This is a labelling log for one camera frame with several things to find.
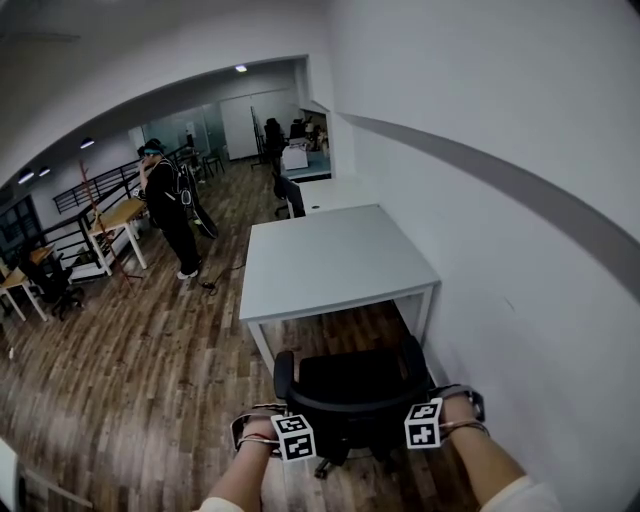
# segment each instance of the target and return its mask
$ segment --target chair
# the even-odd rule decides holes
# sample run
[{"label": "chair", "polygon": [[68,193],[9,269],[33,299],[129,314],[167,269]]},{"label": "chair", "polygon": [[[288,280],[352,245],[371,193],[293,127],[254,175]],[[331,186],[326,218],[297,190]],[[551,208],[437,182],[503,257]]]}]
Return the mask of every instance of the chair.
[{"label": "chair", "polygon": [[305,125],[302,119],[294,119],[291,128],[289,129],[289,140],[291,139],[304,139],[307,136],[305,132]]},{"label": "chair", "polygon": [[47,304],[53,304],[51,314],[64,321],[64,314],[71,306],[82,307],[84,290],[69,288],[69,277],[73,270],[70,268],[63,270],[59,259],[52,265],[53,273],[51,276],[47,276],[42,266],[33,263],[29,255],[29,251],[23,251],[18,267],[31,282],[40,288],[42,300]]},{"label": "chair", "polygon": [[209,171],[209,174],[213,178],[211,164],[216,166],[216,174],[218,174],[220,170],[222,170],[222,174],[226,174],[224,166],[222,165],[222,159],[220,158],[220,152],[217,149],[214,149],[211,153],[202,157],[202,167],[204,168],[205,177],[207,175],[207,171]]},{"label": "chair", "polygon": [[284,176],[280,176],[280,180],[282,181],[282,187],[284,188],[287,200],[293,207],[293,216],[304,217],[306,214],[304,213],[304,203],[302,202],[300,187],[289,178],[285,178]]},{"label": "chair", "polygon": [[[273,195],[275,195],[280,200],[285,200],[287,198],[287,193],[284,190],[284,186],[282,185],[282,181],[280,180],[280,175],[272,171],[271,176],[273,176]],[[276,208],[276,211],[273,213],[276,217],[280,217],[280,212],[282,210],[288,210],[289,206],[279,206]]]},{"label": "chair", "polygon": [[416,339],[407,337],[401,351],[405,378],[395,352],[377,349],[303,359],[297,382],[293,352],[278,354],[275,393],[313,428],[324,457],[316,478],[326,477],[329,464],[344,464],[351,449],[370,448],[390,461],[390,451],[405,442],[404,419],[413,404],[427,401],[433,384]]},{"label": "chair", "polygon": [[280,123],[273,117],[267,119],[267,124],[264,125],[264,134],[264,153],[271,162],[273,169],[278,171],[280,168],[282,149],[285,147],[285,139],[282,135]]}]

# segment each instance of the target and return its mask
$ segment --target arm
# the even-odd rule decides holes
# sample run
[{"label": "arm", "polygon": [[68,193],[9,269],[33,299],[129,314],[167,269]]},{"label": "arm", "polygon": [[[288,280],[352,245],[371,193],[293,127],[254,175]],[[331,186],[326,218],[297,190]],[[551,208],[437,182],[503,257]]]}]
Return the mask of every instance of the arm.
[{"label": "arm", "polygon": [[[256,433],[277,439],[268,419],[251,421],[245,427],[243,436]],[[231,467],[215,484],[209,497],[230,501],[244,512],[260,512],[260,488],[271,449],[270,446],[261,443],[243,443]]]},{"label": "arm", "polygon": [[[474,419],[473,408],[463,396],[454,396],[444,403],[447,422]],[[509,484],[525,476],[525,472],[495,441],[480,430],[462,427],[451,433],[465,469],[469,474],[473,493],[481,506]]]},{"label": "arm", "polygon": [[148,183],[147,176],[144,173],[145,160],[146,158],[143,158],[140,162],[140,165],[138,166],[138,170],[140,171],[140,187],[142,188],[142,190],[147,188]]}]

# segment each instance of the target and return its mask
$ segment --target white desk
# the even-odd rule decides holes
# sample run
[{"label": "white desk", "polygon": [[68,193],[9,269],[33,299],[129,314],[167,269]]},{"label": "white desk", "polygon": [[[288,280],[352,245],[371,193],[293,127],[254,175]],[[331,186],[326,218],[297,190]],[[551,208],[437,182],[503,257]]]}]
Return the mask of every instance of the white desk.
[{"label": "white desk", "polygon": [[314,151],[307,153],[307,159],[309,160],[309,167],[302,169],[290,169],[286,170],[282,161],[280,162],[280,173],[285,178],[289,178],[291,181],[298,181],[306,178],[313,178],[319,176],[331,177],[331,160],[322,154],[322,151]]},{"label": "white desk", "polygon": [[437,274],[379,206],[251,228],[240,320],[273,373],[261,324],[420,296],[409,325],[421,341]]},{"label": "white desk", "polygon": [[354,177],[300,183],[304,211],[312,213],[378,204],[373,192]]},{"label": "white desk", "polygon": [[18,456],[0,439],[0,501],[11,511],[18,510]]}]

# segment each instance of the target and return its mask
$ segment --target bracelet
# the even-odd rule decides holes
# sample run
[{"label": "bracelet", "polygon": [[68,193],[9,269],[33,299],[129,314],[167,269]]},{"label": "bracelet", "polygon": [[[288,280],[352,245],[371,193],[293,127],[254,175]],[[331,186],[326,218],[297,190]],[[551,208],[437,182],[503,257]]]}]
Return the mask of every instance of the bracelet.
[{"label": "bracelet", "polygon": [[257,432],[255,432],[253,434],[247,434],[244,437],[258,437],[260,439],[264,439],[265,441],[273,441],[273,439],[271,439],[270,437],[267,437],[267,436],[262,435],[262,434],[258,434]]},{"label": "bracelet", "polygon": [[272,448],[276,448],[280,446],[280,441],[272,441],[270,439],[259,439],[251,436],[253,436],[253,434],[250,434],[249,436],[243,437],[242,439],[240,439],[240,441],[238,441],[238,446],[236,447],[236,449],[240,450],[242,443],[245,443],[246,441],[251,441],[253,443],[266,444],[268,446],[271,446]]},{"label": "bracelet", "polygon": [[440,425],[441,429],[447,429],[447,431],[443,435],[444,439],[449,437],[455,430],[458,430],[459,428],[464,428],[464,427],[475,428],[476,430],[480,430],[481,432],[484,432],[487,436],[491,437],[491,434],[489,433],[489,429],[485,427],[482,423],[480,423],[478,420],[449,422],[449,423],[443,423],[442,425]]}]

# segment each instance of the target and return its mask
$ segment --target white sleeve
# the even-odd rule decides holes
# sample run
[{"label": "white sleeve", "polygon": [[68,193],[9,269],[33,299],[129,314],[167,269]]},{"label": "white sleeve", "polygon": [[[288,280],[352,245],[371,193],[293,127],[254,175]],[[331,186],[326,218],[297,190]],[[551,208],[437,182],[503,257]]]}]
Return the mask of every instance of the white sleeve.
[{"label": "white sleeve", "polygon": [[560,504],[548,485],[537,484],[528,476],[511,483],[482,507],[480,512],[561,512]]},{"label": "white sleeve", "polygon": [[207,498],[198,512],[243,512],[238,505],[222,498]]}]

